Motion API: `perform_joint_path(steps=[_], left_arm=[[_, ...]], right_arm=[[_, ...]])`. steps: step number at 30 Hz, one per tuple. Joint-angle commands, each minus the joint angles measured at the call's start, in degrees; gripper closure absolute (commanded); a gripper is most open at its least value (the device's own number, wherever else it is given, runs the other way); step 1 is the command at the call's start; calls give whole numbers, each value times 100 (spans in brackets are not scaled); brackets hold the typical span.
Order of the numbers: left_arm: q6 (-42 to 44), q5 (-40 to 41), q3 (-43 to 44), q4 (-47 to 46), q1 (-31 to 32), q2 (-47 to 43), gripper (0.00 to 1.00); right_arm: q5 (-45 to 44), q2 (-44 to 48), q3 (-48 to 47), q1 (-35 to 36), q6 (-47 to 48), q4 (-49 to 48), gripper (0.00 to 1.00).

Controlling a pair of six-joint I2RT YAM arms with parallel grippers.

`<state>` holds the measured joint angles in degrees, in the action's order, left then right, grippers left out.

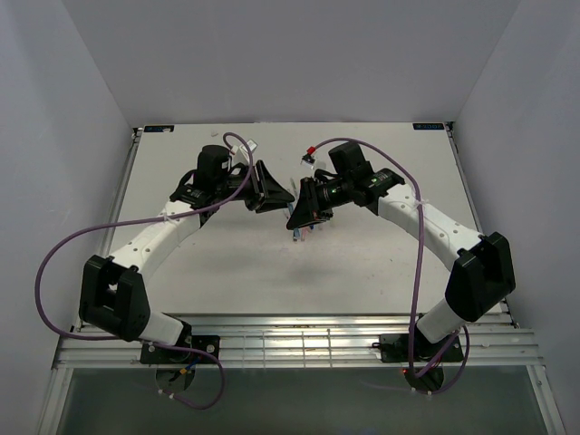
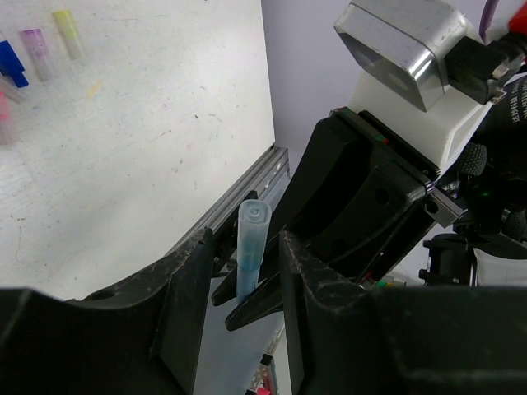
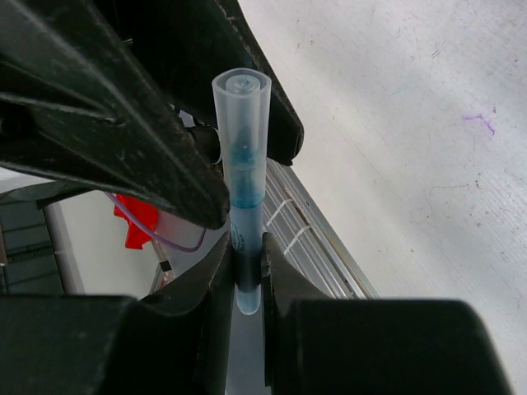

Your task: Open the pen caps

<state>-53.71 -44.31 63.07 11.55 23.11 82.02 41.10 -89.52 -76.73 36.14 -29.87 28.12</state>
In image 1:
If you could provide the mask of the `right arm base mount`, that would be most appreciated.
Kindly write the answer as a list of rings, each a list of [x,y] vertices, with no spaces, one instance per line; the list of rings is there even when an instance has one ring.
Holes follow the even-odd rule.
[[[415,362],[427,363],[451,338],[451,334],[442,340],[431,343],[417,330],[414,334],[413,359]],[[404,363],[409,356],[408,333],[383,333],[379,335],[371,348],[377,350],[383,363]],[[464,358],[459,337],[456,335],[447,350],[438,359],[442,363],[459,363]]]

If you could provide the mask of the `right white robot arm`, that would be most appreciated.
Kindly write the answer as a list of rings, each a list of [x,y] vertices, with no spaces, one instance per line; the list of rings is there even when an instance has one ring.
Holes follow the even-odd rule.
[[[418,182],[402,166],[375,170],[363,155],[366,143],[332,139],[328,155],[334,167],[301,179],[299,198],[286,224],[290,230],[330,220],[334,209],[353,203],[391,222],[418,242],[413,286],[421,285],[422,258],[430,251],[449,270],[444,296],[426,314],[418,314],[419,295],[411,297],[410,353],[429,360],[451,334],[476,322],[516,288],[508,240],[498,232],[484,235],[427,203]]]

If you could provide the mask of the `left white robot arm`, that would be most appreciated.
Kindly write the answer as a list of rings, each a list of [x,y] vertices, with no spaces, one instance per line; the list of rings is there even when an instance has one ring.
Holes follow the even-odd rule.
[[[212,206],[232,198],[256,213],[284,209],[294,196],[268,172],[251,163],[241,147],[207,145],[159,217],[108,257],[92,256],[84,265],[79,316],[126,342],[160,343],[173,362],[186,360],[192,341],[187,326],[150,308],[146,284],[169,255],[213,215]]]

